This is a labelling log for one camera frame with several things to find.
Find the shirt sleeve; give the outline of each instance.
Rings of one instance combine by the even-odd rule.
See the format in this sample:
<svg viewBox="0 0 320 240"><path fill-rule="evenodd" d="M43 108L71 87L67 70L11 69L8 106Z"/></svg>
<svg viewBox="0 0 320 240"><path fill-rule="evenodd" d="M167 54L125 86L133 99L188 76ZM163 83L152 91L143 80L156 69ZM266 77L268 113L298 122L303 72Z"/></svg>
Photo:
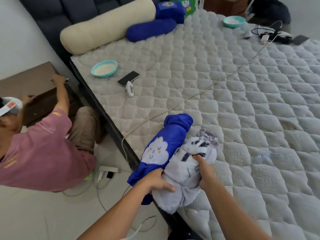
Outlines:
<svg viewBox="0 0 320 240"><path fill-rule="evenodd" d="M62 109L55 109L34 127L43 129L51 134L65 137L72 126L72 122Z"/></svg>

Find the teal bowl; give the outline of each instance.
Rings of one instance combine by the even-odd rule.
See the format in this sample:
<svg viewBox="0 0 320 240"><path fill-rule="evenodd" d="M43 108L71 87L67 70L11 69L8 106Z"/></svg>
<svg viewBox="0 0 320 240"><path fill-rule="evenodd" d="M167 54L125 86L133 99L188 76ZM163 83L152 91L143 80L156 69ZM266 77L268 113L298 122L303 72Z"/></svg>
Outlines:
<svg viewBox="0 0 320 240"><path fill-rule="evenodd" d="M229 28L238 28L242 26L245 22L246 19L240 16L229 16L225 17L223 20L223 24Z"/></svg>
<svg viewBox="0 0 320 240"><path fill-rule="evenodd" d="M100 77L106 78L113 75L118 69L118 63L114 60L105 60L93 66L91 69L91 74Z"/></svg>

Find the pink t-shirt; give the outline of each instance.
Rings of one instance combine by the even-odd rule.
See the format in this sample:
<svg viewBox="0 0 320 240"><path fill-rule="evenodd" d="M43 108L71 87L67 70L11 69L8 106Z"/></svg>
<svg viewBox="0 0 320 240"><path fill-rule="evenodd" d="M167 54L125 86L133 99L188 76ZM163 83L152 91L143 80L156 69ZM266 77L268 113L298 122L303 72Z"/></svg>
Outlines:
<svg viewBox="0 0 320 240"><path fill-rule="evenodd" d="M97 158L65 138L71 126L66 113L56 109L26 133L14 135L0 163L0 185L61 192L86 178Z"/></svg>

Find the wooden nightstand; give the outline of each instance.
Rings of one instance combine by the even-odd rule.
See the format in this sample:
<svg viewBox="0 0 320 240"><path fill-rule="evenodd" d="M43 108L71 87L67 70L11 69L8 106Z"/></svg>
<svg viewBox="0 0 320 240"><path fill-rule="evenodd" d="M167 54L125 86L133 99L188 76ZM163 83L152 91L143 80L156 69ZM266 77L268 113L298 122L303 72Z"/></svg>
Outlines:
<svg viewBox="0 0 320 240"><path fill-rule="evenodd" d="M243 16L249 0L204 0L203 9L224 16Z"/></svg>
<svg viewBox="0 0 320 240"><path fill-rule="evenodd" d="M50 81L54 74L58 74L50 62L20 72L6 79L0 80L1 97L20 97L35 95L35 100L26 107L22 124L31 126L49 115L57 104L57 89ZM79 97L65 84L68 91L70 110L69 118L73 121L78 109L82 107Z"/></svg>

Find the blue fabric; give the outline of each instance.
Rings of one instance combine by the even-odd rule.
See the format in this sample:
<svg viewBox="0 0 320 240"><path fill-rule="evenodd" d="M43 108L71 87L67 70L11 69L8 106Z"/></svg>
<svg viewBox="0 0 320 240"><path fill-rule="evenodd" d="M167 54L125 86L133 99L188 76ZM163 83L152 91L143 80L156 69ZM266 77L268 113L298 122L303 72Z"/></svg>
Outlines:
<svg viewBox="0 0 320 240"><path fill-rule="evenodd" d="M128 28L126 37L131 42L138 42L153 36L166 35L173 31L176 26L176 21L171 18L162 20L155 19L150 22L132 25Z"/></svg>
<svg viewBox="0 0 320 240"><path fill-rule="evenodd" d="M183 144L193 119L186 113L168 115L164 120L164 128L149 142L144 150L139 168L128 179L134 186L151 171L164 169L177 148ZM149 205L153 198L150 194L143 199L142 205Z"/></svg>
<svg viewBox="0 0 320 240"><path fill-rule="evenodd" d="M159 2L155 5L155 19L174 19L177 24L184 23L186 9L179 1Z"/></svg>

